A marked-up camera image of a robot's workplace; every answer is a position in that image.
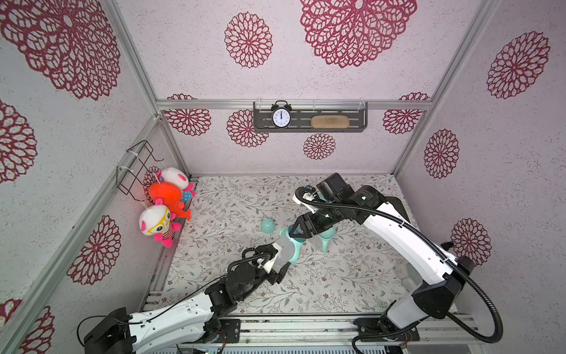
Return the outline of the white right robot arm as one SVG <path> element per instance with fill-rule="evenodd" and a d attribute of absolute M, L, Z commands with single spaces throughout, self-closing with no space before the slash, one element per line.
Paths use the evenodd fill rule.
<path fill-rule="evenodd" d="M 445 318 L 461 290 L 470 284 L 474 263 L 457 258 L 413 227 L 374 187 L 353 190 L 334 173 L 316 187 L 299 187 L 293 200 L 307 207 L 294 224 L 270 245 L 274 255 L 262 261 L 268 274 L 282 276 L 298 259 L 305 240 L 321 235 L 341 221 L 354 221 L 374 232 L 399 252 L 421 277 L 416 290 L 388 307 L 381 319 L 385 333 L 408 330 L 429 317 Z"/>

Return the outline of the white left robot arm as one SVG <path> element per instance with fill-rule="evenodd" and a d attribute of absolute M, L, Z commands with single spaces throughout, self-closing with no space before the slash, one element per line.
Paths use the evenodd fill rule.
<path fill-rule="evenodd" d="M 281 248 L 274 243 L 248 248 L 223 276 L 165 308 L 128 314 L 125 307 L 102 317 L 83 340 L 85 353 L 151 353 L 182 342 L 209 342 L 230 314 L 265 280 Z"/>

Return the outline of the wooden brush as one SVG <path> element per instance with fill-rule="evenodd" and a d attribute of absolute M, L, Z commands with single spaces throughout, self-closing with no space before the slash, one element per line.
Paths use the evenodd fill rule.
<path fill-rule="evenodd" d="M 313 129 L 346 129 L 350 126 L 350 121 L 344 115 L 317 115 L 310 120 Z"/>

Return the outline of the black alarm clock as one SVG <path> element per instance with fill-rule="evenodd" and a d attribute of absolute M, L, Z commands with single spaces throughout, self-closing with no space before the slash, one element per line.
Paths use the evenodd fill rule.
<path fill-rule="evenodd" d="M 292 106 L 286 100 L 277 100 L 271 106 L 271 119 L 276 128 L 287 128 L 292 119 Z"/>

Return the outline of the white plush red striped outfit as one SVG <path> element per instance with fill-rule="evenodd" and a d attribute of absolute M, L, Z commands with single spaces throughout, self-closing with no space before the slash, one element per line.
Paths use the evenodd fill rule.
<path fill-rule="evenodd" d="M 153 206 L 147 207 L 139 217 L 139 229 L 146 236 L 152 236 L 165 248 L 173 245 L 173 236 L 181 230 L 181 224 L 174 221 L 176 214 L 157 199 Z"/>

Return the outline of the orange plush toy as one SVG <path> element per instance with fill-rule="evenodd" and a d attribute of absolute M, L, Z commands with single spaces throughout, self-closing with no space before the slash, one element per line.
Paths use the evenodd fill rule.
<path fill-rule="evenodd" d="M 181 190 L 169 182 L 156 182 L 148 188 L 150 198 L 155 205 L 165 205 L 178 218 L 191 219 L 191 211 L 185 210 Z"/>

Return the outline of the white plush blue polka-dot outfit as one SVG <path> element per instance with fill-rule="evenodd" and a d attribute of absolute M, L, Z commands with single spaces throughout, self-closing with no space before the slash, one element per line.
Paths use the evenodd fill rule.
<path fill-rule="evenodd" d="M 195 197 L 195 185 L 190 182 L 189 177 L 179 169 L 173 167 L 165 168 L 157 172 L 156 177 L 160 182 L 169 182 L 178 187 L 182 193 L 182 202 L 189 201 Z"/>

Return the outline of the grey wall shelf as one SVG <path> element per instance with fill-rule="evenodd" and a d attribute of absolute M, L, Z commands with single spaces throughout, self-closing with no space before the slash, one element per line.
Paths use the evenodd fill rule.
<path fill-rule="evenodd" d="M 320 109 L 313 105 L 309 109 L 301 109 L 292 105 L 292 119 L 287 128 L 276 128 L 271 119 L 270 104 L 253 103 L 253 128 L 258 133 L 361 133 L 368 127 L 366 105 L 360 103 L 355 109 Z M 317 115 L 344 115 L 349 118 L 350 126 L 346 129 L 313 129 L 310 120 Z"/>

